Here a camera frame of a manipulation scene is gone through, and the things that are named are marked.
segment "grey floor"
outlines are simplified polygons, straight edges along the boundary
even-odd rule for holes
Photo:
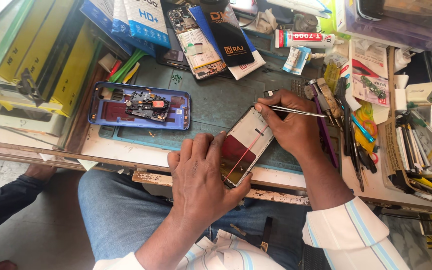
[[[0,187],[28,164],[0,160]],[[58,170],[36,201],[0,226],[0,261],[19,270],[90,270],[94,257],[77,201],[82,172]],[[413,270],[432,270],[432,250],[416,220],[383,216],[390,240]]]

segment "glue tube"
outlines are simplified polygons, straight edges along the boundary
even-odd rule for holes
[[[274,35],[276,48],[299,45],[308,48],[324,49],[331,48],[335,44],[344,43],[343,40],[335,39],[334,34],[292,32],[276,29]]]

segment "jeans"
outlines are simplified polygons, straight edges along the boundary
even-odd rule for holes
[[[45,182],[26,175],[0,187],[0,225],[21,209],[32,204]]]
[[[169,214],[172,204],[149,194],[131,176],[89,170],[79,182],[79,204],[96,261],[122,258],[137,251]],[[245,199],[241,210],[231,210],[204,232],[214,241],[222,229],[241,235],[230,224],[251,235],[263,235],[266,217],[273,218],[267,253],[286,269],[297,269],[303,250],[302,229],[310,207]]]

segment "shirt sleeve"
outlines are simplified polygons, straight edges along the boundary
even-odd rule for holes
[[[389,242],[389,229],[359,198],[308,212],[303,241],[324,253],[333,270],[409,270]]]
[[[99,260],[93,267],[93,270],[145,270],[141,266],[135,253],[131,252],[123,258],[112,260]]]

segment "phone case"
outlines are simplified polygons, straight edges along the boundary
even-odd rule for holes
[[[273,131],[251,106],[227,133],[222,146],[221,179],[237,187],[273,140]]]
[[[130,108],[132,96],[147,95],[156,98],[151,101],[154,106],[165,102],[170,102],[164,113],[148,113],[146,116],[128,114],[126,110]],[[128,85],[122,83],[97,82],[94,85],[93,97],[88,115],[91,124],[103,126],[131,126],[161,129],[180,129],[186,130],[190,125],[190,106],[191,97],[188,92],[168,90],[154,87]],[[137,112],[148,112],[147,110],[134,110]]]
[[[202,80],[225,72],[228,68],[193,19],[188,10],[191,7],[194,5],[172,9],[167,16],[192,74],[197,80]]]

